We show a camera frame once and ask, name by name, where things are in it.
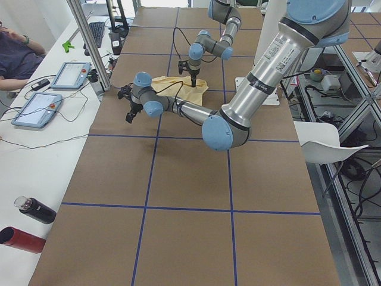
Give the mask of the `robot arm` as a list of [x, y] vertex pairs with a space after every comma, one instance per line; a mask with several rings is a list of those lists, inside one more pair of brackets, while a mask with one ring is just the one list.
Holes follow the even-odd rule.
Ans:
[[242, 25], [241, 15], [231, 1], [212, 0], [208, 7], [208, 16], [225, 25], [225, 29], [219, 40], [213, 39], [208, 31], [202, 30], [190, 45], [186, 70], [190, 74], [193, 87], [196, 86], [196, 77], [204, 54], [209, 52], [222, 60], [228, 60], [233, 54], [233, 40]]
[[148, 73], [139, 72], [118, 96], [129, 100], [127, 122], [144, 111], [158, 117], [169, 111], [202, 127], [202, 138], [213, 150], [243, 145], [251, 134], [251, 119], [293, 63], [309, 48], [344, 43], [349, 35], [350, 1], [288, 1], [278, 32], [254, 68], [241, 81], [232, 100], [210, 110], [178, 96], [160, 96]]

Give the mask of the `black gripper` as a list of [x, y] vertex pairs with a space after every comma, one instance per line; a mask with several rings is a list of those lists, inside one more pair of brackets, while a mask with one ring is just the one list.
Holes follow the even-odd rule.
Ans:
[[142, 104], [138, 104], [138, 103], [136, 103], [134, 101], [130, 102], [130, 106], [131, 106], [131, 111], [129, 111], [126, 114], [126, 122], [127, 123], [132, 123], [132, 121], [136, 117], [136, 115], [143, 110], [143, 105]]
[[196, 86], [197, 75], [199, 75], [199, 69], [192, 70], [191, 68], [189, 68], [188, 72], [191, 78], [191, 87], [194, 88]]

